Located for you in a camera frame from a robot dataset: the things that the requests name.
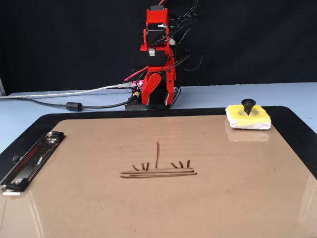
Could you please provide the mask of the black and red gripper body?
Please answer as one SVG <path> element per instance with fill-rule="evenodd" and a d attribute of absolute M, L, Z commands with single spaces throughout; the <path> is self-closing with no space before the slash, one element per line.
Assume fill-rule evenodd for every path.
<path fill-rule="evenodd" d="M 141 56 L 143 71 L 175 73 L 175 68 L 173 68 L 175 60 L 172 50 L 155 51 L 154 56 L 150 56 L 149 52 L 146 51 L 141 52 Z"/>

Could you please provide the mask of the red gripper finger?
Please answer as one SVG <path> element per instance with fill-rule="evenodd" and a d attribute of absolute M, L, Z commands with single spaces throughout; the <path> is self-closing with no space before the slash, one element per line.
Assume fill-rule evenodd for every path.
<path fill-rule="evenodd" d="M 174 96 L 174 81 L 175 81 L 175 70 L 168 70 L 166 72 L 166 89 L 167 97 L 165 100 L 166 105 L 170 105 Z"/>
<path fill-rule="evenodd" d="M 147 105 L 149 103 L 149 96 L 159 85 L 160 81 L 161 76 L 158 73 L 146 74 L 141 90 L 141 100 L 143 105 Z"/>

